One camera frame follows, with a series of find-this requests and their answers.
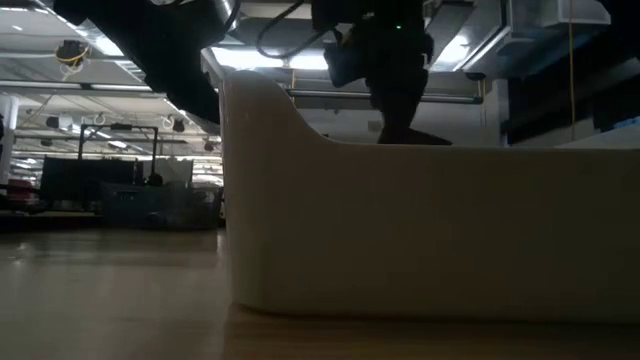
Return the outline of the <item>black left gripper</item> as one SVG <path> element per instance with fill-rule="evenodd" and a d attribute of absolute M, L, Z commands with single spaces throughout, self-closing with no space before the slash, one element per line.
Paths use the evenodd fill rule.
<path fill-rule="evenodd" d="M 148 73 L 145 82 L 155 92 L 165 93 L 177 108 L 210 123 L 220 123 L 218 93 L 203 73 L 169 69 Z"/>

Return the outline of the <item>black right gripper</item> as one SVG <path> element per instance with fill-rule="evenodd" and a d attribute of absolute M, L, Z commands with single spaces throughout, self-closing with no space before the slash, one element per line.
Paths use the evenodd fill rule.
<path fill-rule="evenodd" d="M 372 97 L 372 106 L 383 118 L 378 143 L 424 144 L 421 133 L 411 129 L 419 101 L 409 97 L 422 97 L 429 77 L 425 63 L 434 52 L 424 21 L 361 20 L 350 30 L 349 49 L 355 80 L 364 79 L 371 92 L 402 94 Z"/>

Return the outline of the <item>black rig frame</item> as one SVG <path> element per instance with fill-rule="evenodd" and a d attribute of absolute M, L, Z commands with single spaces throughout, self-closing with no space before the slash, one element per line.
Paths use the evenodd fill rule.
<path fill-rule="evenodd" d="M 95 131 L 88 137 L 85 137 L 85 131 L 89 128 L 94 128 Z M 84 144 L 88 141 L 93 135 L 96 135 L 101 129 L 104 128 L 104 125 L 95 125 L 95 124 L 82 124 L 80 126 L 80 135 L 79 135 L 79 148 L 77 159 L 82 160 L 84 154 Z M 153 132 L 153 140 L 152 140 L 152 158 L 151 158 L 151 173 L 147 178 L 147 183 L 151 186 L 161 186 L 164 182 L 161 175 L 156 172 L 156 156 L 157 156 L 157 147 L 159 140 L 159 129 L 155 126 L 139 126 L 125 123 L 113 123 L 108 125 L 108 128 L 112 131 L 133 131 L 134 129 L 138 130 L 151 130 Z"/>

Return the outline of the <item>white plastic bin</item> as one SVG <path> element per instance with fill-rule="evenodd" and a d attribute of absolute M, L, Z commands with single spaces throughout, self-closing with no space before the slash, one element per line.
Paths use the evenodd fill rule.
<path fill-rule="evenodd" d="M 640 150 L 339 142 L 253 71 L 220 100 L 235 303 L 640 323 Z"/>

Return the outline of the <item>rectangular metal ceiling duct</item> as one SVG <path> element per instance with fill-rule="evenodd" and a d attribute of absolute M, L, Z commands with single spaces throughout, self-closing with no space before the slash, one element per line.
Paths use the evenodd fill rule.
<path fill-rule="evenodd" d="M 500 75 L 569 29 L 592 32 L 612 18 L 598 0 L 426 0 L 433 72 Z"/>

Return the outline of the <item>bright ceiling light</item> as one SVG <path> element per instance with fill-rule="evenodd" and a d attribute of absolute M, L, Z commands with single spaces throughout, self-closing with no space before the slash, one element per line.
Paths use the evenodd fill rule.
<path fill-rule="evenodd" d="M 235 69 L 290 68 L 296 70 L 327 70 L 328 65 L 321 54 L 296 55 L 289 59 L 272 59 L 256 50 L 226 49 L 212 47 L 217 61 Z"/>

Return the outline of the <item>grey ceiling pipe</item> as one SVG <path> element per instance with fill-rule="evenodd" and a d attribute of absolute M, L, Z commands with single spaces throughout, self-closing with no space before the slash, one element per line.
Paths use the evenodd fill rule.
<path fill-rule="evenodd" d="M 145 85 L 119 85 L 119 84 L 94 84 L 75 82 L 48 82 L 48 81 L 23 81 L 0 79 L 0 90 L 21 90 L 34 92 L 45 91 L 84 91 L 136 94 L 139 96 L 159 97 L 164 93 L 154 92 Z M 304 90 L 286 89 L 285 92 L 296 98 L 328 98 L 328 99 L 358 99 L 368 100 L 369 94 L 365 92 L 329 91 L 329 90 Z M 484 98 L 481 96 L 452 96 L 440 94 L 425 94 L 421 101 L 425 103 L 443 104 L 481 104 Z"/>

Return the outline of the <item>black flat panel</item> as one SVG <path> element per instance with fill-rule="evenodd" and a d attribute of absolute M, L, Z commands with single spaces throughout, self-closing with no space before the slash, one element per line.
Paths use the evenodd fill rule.
<path fill-rule="evenodd" d="M 48 157 L 43 163 L 39 195 L 47 201 L 98 201 L 102 183 L 133 185 L 141 180 L 142 168 L 136 162 Z"/>

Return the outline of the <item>black plastic bin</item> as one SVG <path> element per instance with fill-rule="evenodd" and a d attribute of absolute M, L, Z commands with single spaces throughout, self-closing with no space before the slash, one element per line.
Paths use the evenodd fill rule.
<path fill-rule="evenodd" d="M 120 228 L 163 230 L 216 229 L 222 189 L 186 184 L 137 186 L 102 183 L 102 217 Z"/>

